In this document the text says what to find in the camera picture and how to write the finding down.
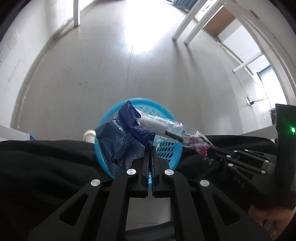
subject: human hand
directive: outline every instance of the human hand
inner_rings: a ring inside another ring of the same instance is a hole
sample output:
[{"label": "human hand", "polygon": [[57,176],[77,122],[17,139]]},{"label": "human hand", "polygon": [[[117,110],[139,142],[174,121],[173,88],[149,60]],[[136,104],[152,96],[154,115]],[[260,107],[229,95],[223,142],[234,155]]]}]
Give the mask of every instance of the human hand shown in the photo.
[{"label": "human hand", "polygon": [[248,214],[261,226],[263,226],[264,220],[273,220],[274,224],[270,228],[269,233],[273,240],[275,240],[288,226],[295,212],[296,208],[291,210],[284,207],[273,207],[269,210],[260,210],[251,204]]}]

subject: plastic wrapper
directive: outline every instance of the plastic wrapper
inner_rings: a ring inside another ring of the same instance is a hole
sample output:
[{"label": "plastic wrapper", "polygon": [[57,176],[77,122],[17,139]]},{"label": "plastic wrapper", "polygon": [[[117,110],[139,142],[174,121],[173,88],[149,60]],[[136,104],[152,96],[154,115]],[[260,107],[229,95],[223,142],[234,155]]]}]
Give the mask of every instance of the plastic wrapper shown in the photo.
[{"label": "plastic wrapper", "polygon": [[112,175],[130,168],[134,159],[151,149],[156,132],[141,127],[136,118],[141,115],[127,101],[118,113],[96,128],[96,137],[105,164]]},{"label": "plastic wrapper", "polygon": [[213,146],[198,130],[185,127],[181,122],[137,111],[141,114],[137,119],[138,123],[155,131],[156,138],[168,142],[180,142],[184,147],[194,149],[203,157],[207,156],[208,148]]}]

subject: white floor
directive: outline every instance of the white floor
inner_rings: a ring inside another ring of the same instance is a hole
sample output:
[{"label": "white floor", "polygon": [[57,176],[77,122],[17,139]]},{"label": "white floor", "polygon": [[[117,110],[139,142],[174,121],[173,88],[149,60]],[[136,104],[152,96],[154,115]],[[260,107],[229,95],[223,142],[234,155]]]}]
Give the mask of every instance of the white floor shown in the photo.
[{"label": "white floor", "polygon": [[37,139],[81,140],[118,101],[144,97],[204,134],[241,134],[271,125],[256,84],[201,31],[189,47],[171,37],[186,13],[161,0],[98,3],[44,56],[23,104],[19,129]]}]

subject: white table leg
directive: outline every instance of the white table leg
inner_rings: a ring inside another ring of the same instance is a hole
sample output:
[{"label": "white table leg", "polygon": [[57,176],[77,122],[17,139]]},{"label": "white table leg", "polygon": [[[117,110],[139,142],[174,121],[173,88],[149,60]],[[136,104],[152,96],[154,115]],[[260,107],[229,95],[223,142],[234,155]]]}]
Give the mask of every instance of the white table leg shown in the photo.
[{"label": "white table leg", "polygon": [[202,17],[202,19],[198,22],[195,28],[190,32],[187,38],[184,40],[184,43],[188,45],[193,38],[198,34],[199,31],[207,24],[207,22],[215,15],[215,13],[219,10],[222,6],[220,1],[217,1],[210,10]]},{"label": "white table leg", "polygon": [[73,6],[74,27],[80,25],[80,0],[74,0]]},{"label": "white table leg", "polygon": [[195,15],[198,13],[198,11],[203,7],[203,5],[207,2],[207,0],[198,0],[196,4],[192,7],[192,9],[189,11],[189,13],[184,18],[183,22],[180,24],[176,32],[174,33],[172,40],[177,40],[180,35],[183,33],[185,28],[188,26],[188,24],[191,22],[191,20],[195,17]]}]

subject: blue laundry basket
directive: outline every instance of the blue laundry basket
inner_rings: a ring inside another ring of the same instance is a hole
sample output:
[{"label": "blue laundry basket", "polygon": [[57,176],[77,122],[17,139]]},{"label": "blue laundry basket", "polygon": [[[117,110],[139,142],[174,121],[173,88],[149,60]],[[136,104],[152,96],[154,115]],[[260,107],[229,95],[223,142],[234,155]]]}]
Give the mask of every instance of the blue laundry basket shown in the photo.
[{"label": "blue laundry basket", "polygon": [[[129,99],[132,105],[143,112],[148,113],[152,116],[160,116],[164,118],[169,118],[172,120],[176,120],[175,117],[170,113],[165,107],[161,104],[145,98],[132,98]],[[119,111],[119,109],[127,102],[127,100],[123,100],[118,102],[114,106],[112,106],[101,118],[99,125],[102,124],[106,119],[108,119],[112,114]],[[182,154],[182,144],[181,143],[172,143],[160,140],[158,138],[154,139],[153,145],[156,146],[157,156],[169,161],[169,166],[171,169],[175,169],[179,163],[181,154]],[[111,177],[114,176],[110,173],[109,169],[107,168],[104,158],[101,154],[100,146],[98,143],[97,138],[95,139],[95,152],[98,158],[98,161],[104,171]]]}]

